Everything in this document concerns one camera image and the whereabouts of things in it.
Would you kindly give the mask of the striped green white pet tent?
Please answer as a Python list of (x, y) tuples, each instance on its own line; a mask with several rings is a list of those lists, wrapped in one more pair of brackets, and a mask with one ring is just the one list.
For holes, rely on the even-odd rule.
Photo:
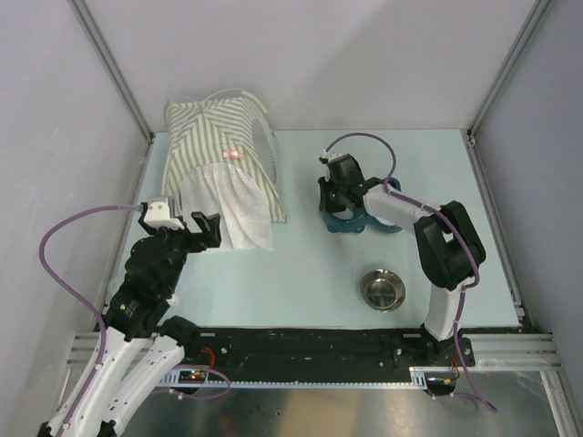
[(169, 152), (161, 192), (185, 220), (220, 215), (221, 250), (272, 249), (272, 226), (284, 223), (279, 145), (258, 97), (228, 88), (165, 107)]

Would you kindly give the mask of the teal double bowl stand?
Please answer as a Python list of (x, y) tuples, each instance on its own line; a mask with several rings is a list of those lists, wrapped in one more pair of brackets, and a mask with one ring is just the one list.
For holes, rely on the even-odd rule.
[(319, 211), (326, 228), (331, 233), (354, 233), (364, 232), (367, 225), (385, 233), (394, 234), (402, 229), (395, 224), (384, 224), (379, 219), (370, 215), (363, 206), (363, 195), (370, 189), (380, 185), (383, 181), (380, 178), (372, 177), (355, 186), (356, 194), (361, 192), (361, 196), (352, 209), (352, 215), (349, 218), (340, 218), (338, 213), (348, 210), (339, 202), (336, 187), (330, 179), (320, 177), (318, 179), (320, 187), (320, 205)]

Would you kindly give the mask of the stainless steel bowl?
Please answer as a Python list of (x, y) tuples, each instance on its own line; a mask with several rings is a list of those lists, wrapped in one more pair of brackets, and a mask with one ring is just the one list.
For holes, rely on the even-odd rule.
[(401, 278), (389, 269), (367, 272), (360, 283), (363, 301), (372, 309), (391, 312), (399, 309), (405, 300), (406, 289)]

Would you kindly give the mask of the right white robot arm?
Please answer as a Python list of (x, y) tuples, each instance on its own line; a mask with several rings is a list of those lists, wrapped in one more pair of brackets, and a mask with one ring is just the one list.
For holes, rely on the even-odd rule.
[(403, 193), (396, 178), (368, 178), (350, 154), (324, 152), (327, 174), (318, 179), (319, 211), (331, 233), (359, 234), (371, 227), (384, 234), (406, 231), (415, 238), (431, 291), (415, 353), (434, 365), (451, 358), (463, 294), (479, 283), (486, 250), (465, 207), (458, 201), (434, 206)]

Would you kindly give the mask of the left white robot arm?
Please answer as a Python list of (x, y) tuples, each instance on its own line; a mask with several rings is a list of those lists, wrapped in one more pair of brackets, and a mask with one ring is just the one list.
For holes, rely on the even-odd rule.
[(160, 379), (201, 354), (199, 327), (164, 316), (188, 256), (220, 245), (220, 215), (191, 213), (198, 226), (192, 231), (167, 210), (140, 210), (147, 235), (132, 246), (118, 291), (96, 316), (98, 344), (67, 400), (40, 426), (41, 436), (121, 435)]

